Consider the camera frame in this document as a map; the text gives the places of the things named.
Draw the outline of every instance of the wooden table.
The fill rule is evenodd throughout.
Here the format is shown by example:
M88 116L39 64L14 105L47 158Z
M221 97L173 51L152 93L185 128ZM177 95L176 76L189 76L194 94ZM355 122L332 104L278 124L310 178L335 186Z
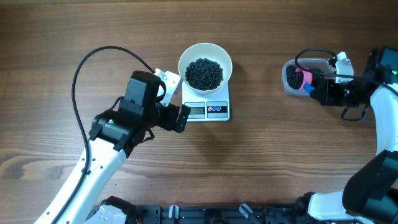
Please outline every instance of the wooden table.
M83 141L72 110L79 61L118 45L177 73L189 46L212 42L233 59L232 118L155 128L98 201L135 204L293 202L341 190L376 152L373 112L340 120L342 108L284 93L281 68L302 49L346 51L361 75L369 51L398 46L397 1L179 1L0 7L0 223L32 223L74 168ZM76 89L86 130L145 68L115 50L81 70ZM181 93L172 103L180 105Z

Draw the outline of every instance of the clear plastic container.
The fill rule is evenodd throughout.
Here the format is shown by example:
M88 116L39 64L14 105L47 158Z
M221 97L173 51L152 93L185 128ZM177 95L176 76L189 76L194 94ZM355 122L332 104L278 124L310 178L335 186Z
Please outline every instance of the clear plastic container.
M323 72L331 72L329 68L329 62L327 59L324 58L300 58L298 62L305 68L319 68ZM294 59L286 62L286 64L282 68L282 82L284 83L285 92L289 95L294 96L308 96L308 93L305 90L295 90L287 83L286 68L289 65L295 66Z

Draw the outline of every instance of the digital kitchen scale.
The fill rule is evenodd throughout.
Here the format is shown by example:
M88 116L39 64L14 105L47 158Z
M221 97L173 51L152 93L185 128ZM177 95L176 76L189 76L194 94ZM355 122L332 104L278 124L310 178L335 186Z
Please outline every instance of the digital kitchen scale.
M188 122L229 120L228 83L209 95L194 93L185 82L182 83L182 103L191 107Z

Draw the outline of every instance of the pink scoop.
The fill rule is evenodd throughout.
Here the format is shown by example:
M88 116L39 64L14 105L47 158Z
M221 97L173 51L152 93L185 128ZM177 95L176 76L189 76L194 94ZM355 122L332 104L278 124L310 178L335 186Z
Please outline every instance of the pink scoop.
M303 74L304 74L303 84L301 85L301 87L298 90L304 90L304 84L306 84L306 83L311 85L311 83L312 83L312 73L311 72L303 71L303 70L301 70L301 68L296 68L296 72L303 72Z

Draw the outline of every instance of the white bowl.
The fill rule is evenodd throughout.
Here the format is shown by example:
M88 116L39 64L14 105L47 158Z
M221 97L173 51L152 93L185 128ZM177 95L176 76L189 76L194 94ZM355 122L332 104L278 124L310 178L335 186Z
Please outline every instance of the white bowl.
M223 69L224 80L221 81L220 85L214 90L197 90L194 87L190 86L185 79L185 72L187 71L189 63L195 62L199 58L207 58L208 60L215 61L219 63L220 67ZM228 82L229 78L231 78L232 60L231 57L229 57L228 53L220 46L211 43L195 44L185 50L184 53L181 55L180 61L178 63L178 72L180 73L182 80L192 91L194 91L195 93L206 95L218 91L221 87L225 85L225 83Z

